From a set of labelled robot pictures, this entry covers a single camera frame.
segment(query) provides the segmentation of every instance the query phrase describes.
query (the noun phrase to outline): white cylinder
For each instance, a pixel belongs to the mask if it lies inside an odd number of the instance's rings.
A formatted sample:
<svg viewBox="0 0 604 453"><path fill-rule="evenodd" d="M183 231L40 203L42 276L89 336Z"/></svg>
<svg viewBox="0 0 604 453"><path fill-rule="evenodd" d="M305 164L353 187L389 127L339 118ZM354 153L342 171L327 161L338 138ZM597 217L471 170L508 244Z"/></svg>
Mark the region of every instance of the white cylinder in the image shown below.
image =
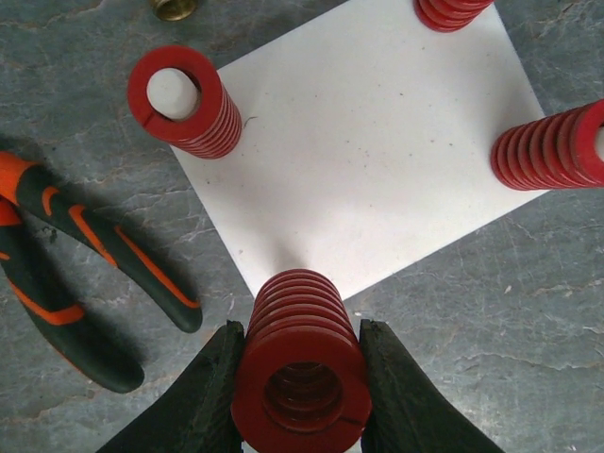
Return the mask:
<svg viewBox="0 0 604 453"><path fill-rule="evenodd" d="M147 83L151 107L171 120L188 118L195 111L199 91L191 79L175 68L160 69Z"/></svg>
<svg viewBox="0 0 604 453"><path fill-rule="evenodd" d="M596 152L600 160L604 160L604 127L601 127L596 135Z"/></svg>

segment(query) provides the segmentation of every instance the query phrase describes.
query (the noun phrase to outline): orange grip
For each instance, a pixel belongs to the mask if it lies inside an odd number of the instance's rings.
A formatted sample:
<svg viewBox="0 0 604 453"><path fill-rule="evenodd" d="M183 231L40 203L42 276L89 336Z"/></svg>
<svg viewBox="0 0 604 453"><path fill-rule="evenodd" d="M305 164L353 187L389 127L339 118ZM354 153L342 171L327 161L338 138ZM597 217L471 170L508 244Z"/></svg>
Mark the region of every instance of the orange grip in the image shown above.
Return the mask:
<svg viewBox="0 0 604 453"><path fill-rule="evenodd" d="M17 203L17 186L21 176L29 167L39 165L18 158L7 151L0 151L0 195L4 196L13 205Z"/></svg>

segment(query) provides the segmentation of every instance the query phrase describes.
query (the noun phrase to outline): spring coil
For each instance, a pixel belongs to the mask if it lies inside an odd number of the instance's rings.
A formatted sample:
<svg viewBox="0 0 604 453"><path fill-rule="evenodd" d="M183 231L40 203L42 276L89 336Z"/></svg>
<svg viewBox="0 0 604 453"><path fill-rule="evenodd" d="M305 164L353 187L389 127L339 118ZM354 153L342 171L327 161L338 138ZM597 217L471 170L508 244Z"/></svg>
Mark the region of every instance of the spring coil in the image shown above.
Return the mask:
<svg viewBox="0 0 604 453"><path fill-rule="evenodd" d="M342 453L371 411L344 303L309 270L283 272L260 289L235 382L233 420L261 453Z"/></svg>
<svg viewBox="0 0 604 453"><path fill-rule="evenodd" d="M201 92L196 111L183 121L159 114L147 98L149 79L165 68L182 71ZM149 134L199 158L221 158L241 138L241 114L216 69L206 57L189 47L168 45L146 54L132 70L127 93L134 118Z"/></svg>
<svg viewBox="0 0 604 453"><path fill-rule="evenodd" d="M604 100L526 125L512 127L495 142L491 167L518 191L602 187Z"/></svg>
<svg viewBox="0 0 604 453"><path fill-rule="evenodd" d="M425 26L444 33L470 24L494 0L413 0L415 12Z"/></svg>

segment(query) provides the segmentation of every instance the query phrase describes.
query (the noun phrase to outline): pliers handle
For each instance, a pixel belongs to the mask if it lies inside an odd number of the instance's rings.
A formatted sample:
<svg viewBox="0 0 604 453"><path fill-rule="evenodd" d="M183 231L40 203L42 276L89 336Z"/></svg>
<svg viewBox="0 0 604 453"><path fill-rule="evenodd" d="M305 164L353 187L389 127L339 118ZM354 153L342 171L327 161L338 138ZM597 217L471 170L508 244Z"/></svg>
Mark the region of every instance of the pliers handle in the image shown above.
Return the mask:
<svg viewBox="0 0 604 453"><path fill-rule="evenodd" d="M0 264L10 285L49 343L89 378L124 393L140 385L143 371L87 320L49 266L42 264L42 251L27 237L12 205L64 231L124 271L181 330L199 329L199 303L185 294L175 276L168 277L119 226L64 197L40 164L0 152L0 196L4 197L0 200Z"/></svg>

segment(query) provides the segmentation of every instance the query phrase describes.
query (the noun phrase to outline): red spring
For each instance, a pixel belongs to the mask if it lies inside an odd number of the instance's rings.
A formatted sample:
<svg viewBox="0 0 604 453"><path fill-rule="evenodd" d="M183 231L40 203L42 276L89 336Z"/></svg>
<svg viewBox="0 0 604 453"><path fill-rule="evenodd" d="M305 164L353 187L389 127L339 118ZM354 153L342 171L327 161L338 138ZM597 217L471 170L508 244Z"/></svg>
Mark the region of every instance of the red spring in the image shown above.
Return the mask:
<svg viewBox="0 0 604 453"><path fill-rule="evenodd" d="M470 24L494 0L413 0L417 17L434 31L448 33Z"/></svg>
<svg viewBox="0 0 604 453"><path fill-rule="evenodd" d="M338 290L308 270L260 289L231 407L260 453L342 453L371 411L364 357Z"/></svg>
<svg viewBox="0 0 604 453"><path fill-rule="evenodd" d="M202 93L197 110L183 121L156 112L147 98L151 76L164 68L185 73ZM128 104L134 118L153 137L203 159L218 159L235 147L242 134L242 117L211 62L199 52L168 45L146 54L128 81Z"/></svg>
<svg viewBox="0 0 604 453"><path fill-rule="evenodd" d="M513 127L495 142L491 167L518 191L602 187L603 126L601 100Z"/></svg>

